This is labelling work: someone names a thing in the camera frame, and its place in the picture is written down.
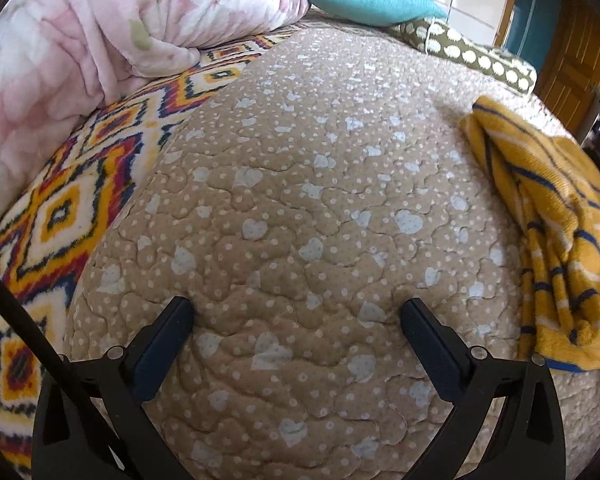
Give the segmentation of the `olive white-spotted bolster pillow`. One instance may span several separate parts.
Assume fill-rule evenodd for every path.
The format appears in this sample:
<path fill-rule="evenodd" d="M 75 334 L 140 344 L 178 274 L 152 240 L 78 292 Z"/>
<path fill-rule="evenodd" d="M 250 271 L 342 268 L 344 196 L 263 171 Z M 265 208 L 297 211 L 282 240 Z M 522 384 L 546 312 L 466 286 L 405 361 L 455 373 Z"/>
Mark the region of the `olive white-spotted bolster pillow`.
<path fill-rule="evenodd" d="M 438 18 L 416 18 L 399 26 L 400 37 L 426 55 L 446 58 L 501 81 L 519 94 L 530 94 L 538 80 L 536 69 L 505 49 L 476 44 Z"/>

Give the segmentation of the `yellow striped knit sweater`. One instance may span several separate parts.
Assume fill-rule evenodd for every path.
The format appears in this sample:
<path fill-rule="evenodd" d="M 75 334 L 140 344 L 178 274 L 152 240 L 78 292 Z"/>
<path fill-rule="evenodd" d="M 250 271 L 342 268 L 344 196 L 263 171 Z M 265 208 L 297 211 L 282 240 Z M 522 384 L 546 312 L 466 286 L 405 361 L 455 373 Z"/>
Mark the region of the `yellow striped knit sweater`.
<path fill-rule="evenodd" d="M 521 229 L 520 354 L 600 370 L 600 172 L 552 116 L 480 96 L 460 128 Z"/>

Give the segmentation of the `brown wooden door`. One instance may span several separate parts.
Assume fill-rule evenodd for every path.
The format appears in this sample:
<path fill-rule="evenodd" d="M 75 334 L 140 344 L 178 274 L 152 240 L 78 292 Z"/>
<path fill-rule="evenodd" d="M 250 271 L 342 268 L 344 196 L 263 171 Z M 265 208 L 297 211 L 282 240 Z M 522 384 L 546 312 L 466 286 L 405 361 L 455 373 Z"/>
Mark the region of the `brown wooden door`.
<path fill-rule="evenodd" d="M 534 93 L 573 135 L 600 88 L 600 17 L 583 0 L 562 0 Z"/>

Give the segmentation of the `beige heart quilted bedspread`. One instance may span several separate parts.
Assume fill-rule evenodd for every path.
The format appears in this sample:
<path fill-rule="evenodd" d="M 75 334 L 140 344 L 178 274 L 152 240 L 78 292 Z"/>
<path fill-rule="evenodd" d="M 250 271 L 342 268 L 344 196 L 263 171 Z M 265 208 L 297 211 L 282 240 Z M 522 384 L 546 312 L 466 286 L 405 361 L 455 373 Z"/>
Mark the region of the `beige heart quilted bedspread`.
<path fill-rule="evenodd" d="M 480 96 L 574 180 L 591 172 L 533 96 L 378 32 L 295 32 L 166 144 L 82 274 L 69 356 L 187 297 L 195 328 L 147 411 L 194 477 L 400 478 L 451 411 L 400 330 L 405 300 L 504 359 L 600 306 L 600 192 L 580 255 L 527 252 L 460 128 Z"/>

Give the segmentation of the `pink floral duvet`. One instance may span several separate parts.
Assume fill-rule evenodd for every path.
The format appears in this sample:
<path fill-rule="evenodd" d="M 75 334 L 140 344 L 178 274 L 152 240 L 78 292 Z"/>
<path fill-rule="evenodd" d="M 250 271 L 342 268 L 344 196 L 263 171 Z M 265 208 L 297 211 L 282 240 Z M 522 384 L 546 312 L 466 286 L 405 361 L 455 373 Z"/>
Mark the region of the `pink floral duvet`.
<path fill-rule="evenodd" d="M 0 218 L 76 124 L 308 0 L 9 0 L 0 13 Z"/>

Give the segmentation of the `colourful geometric patterned blanket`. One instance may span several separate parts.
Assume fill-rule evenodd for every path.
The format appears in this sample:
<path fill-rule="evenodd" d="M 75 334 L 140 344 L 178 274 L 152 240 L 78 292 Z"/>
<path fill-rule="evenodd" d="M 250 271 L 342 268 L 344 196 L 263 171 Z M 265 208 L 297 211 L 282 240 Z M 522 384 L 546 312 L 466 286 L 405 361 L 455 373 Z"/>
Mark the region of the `colourful geometric patterned blanket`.
<path fill-rule="evenodd" d="M 50 156 L 0 220 L 0 279 L 55 347 L 88 257 L 166 142 L 196 108 L 292 33 L 231 41 L 200 62 L 95 110 Z M 32 428 L 42 372 L 0 315 L 0 453 L 17 478 L 31 475 Z"/>

